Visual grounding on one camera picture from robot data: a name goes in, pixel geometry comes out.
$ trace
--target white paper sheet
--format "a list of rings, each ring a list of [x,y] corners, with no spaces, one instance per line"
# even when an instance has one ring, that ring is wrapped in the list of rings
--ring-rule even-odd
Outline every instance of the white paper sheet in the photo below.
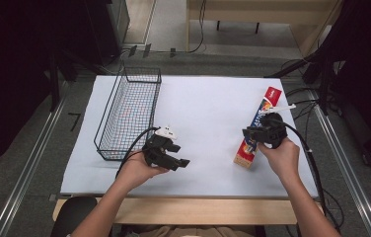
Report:
[[[105,161],[96,151],[99,127],[112,76],[98,76],[78,140],[68,162],[62,194],[103,194],[111,185],[119,162]],[[167,197],[287,197],[266,158],[257,153],[250,169],[233,162],[242,142],[242,129],[250,125],[268,86],[283,90],[279,79],[162,76],[154,126],[169,124],[179,137],[176,158],[190,160],[186,168],[154,177],[130,194]],[[286,106],[284,93],[278,106]],[[294,126],[289,111],[279,112]],[[289,138],[302,147],[287,129]],[[299,172],[312,197],[318,195],[306,160],[301,154]]]

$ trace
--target cardboard box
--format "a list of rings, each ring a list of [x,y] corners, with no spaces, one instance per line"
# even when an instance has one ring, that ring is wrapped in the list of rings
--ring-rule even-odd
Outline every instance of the cardboard box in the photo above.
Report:
[[[260,119],[264,115],[260,114],[260,111],[265,111],[271,107],[275,107],[277,105],[278,99],[280,98],[280,95],[280,90],[273,87],[268,87],[250,126],[261,126]],[[256,152],[257,143],[245,137],[238,149],[234,162],[245,168],[250,168],[256,157]]]

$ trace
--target table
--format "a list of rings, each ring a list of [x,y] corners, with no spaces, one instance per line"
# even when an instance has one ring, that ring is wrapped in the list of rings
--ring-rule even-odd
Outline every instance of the table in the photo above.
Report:
[[[185,48],[189,21],[199,20],[203,0],[186,0]],[[207,0],[204,20],[289,24],[302,56],[309,55],[327,25],[339,15],[342,0]]]
[[[96,79],[64,174],[62,194],[99,197],[112,183],[118,163],[104,161],[92,143],[111,89],[109,84],[113,81],[114,77],[109,76]],[[174,156],[191,161],[185,169],[154,177],[132,191],[114,221],[131,224],[296,223],[287,193],[261,153],[257,154],[251,169],[233,163],[243,139],[242,128],[251,123],[267,86],[282,90],[279,79],[163,76],[154,125],[171,122],[179,136],[176,143],[182,147]],[[284,96],[277,105],[287,105]],[[289,111],[281,115],[294,125]],[[301,146],[295,134],[288,133]],[[299,171],[308,192],[317,197],[305,154],[301,154]],[[58,201],[54,218],[64,202],[64,199]]]

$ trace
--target gray floor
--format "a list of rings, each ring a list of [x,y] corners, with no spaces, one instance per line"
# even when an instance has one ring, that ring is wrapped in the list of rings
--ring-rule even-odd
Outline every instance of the gray floor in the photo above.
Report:
[[[177,50],[184,49],[185,22],[182,20],[182,4],[184,3],[185,1],[180,0],[157,1],[147,40],[147,43],[152,43],[152,50],[169,50],[171,47]],[[178,54],[171,58],[167,53],[150,53],[148,57],[143,58],[141,52],[138,51],[132,57],[125,55],[123,58],[126,65],[160,67],[163,74],[251,77],[262,77],[277,72],[288,59],[301,58],[288,27],[285,25],[261,24],[259,34],[251,35],[254,41],[239,35],[244,35],[240,30],[248,31],[248,34],[250,30],[252,32],[253,25],[222,23],[221,33],[216,32],[213,26],[214,23],[205,23],[204,35],[207,40],[195,54]],[[217,38],[219,34],[222,34],[221,39]],[[191,42],[196,45],[199,41],[198,25],[193,26],[191,35]],[[115,62],[107,69],[116,71],[118,64]],[[286,92],[306,86],[301,80],[301,73],[304,70],[305,68],[301,68],[300,72],[294,71],[281,78]],[[6,228],[6,234],[3,236],[48,236],[50,234],[53,226],[51,216],[55,206],[54,196],[59,193],[64,169],[76,142],[94,80],[94,74],[80,70],[77,81],[69,84],[60,117],[44,147],[36,171],[25,190],[24,198],[17,208],[13,221],[10,222],[9,229]],[[288,97],[288,101],[292,103],[306,100],[309,99],[308,96],[307,92],[301,92]],[[50,98],[47,98],[37,108],[9,150],[0,157],[0,215],[36,145],[37,138],[49,116],[49,106]],[[303,107],[298,107],[293,111],[294,116],[297,116],[300,108]],[[68,115],[69,113],[81,114],[80,121],[72,131],[76,118]],[[329,120],[371,203],[371,168],[364,165],[359,147],[354,142],[345,121],[335,113],[330,113]],[[302,134],[305,132],[306,123],[307,117],[296,119],[296,126]],[[314,150],[324,188],[338,200],[344,212],[342,235],[371,236],[368,234],[357,203],[354,202],[316,114],[311,114],[307,127],[308,143]],[[341,212],[336,203],[329,196],[326,197],[337,221],[342,221]],[[291,229],[295,235],[294,226],[291,226]],[[268,226],[266,230],[268,236],[289,236],[284,226]]]

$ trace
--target wire basket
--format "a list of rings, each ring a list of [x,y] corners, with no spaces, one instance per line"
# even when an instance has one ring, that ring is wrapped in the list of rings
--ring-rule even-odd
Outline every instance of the wire basket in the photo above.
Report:
[[[159,68],[120,68],[94,138],[97,151],[109,161],[122,160],[140,133],[153,126],[162,82]],[[142,136],[133,150],[151,135]]]

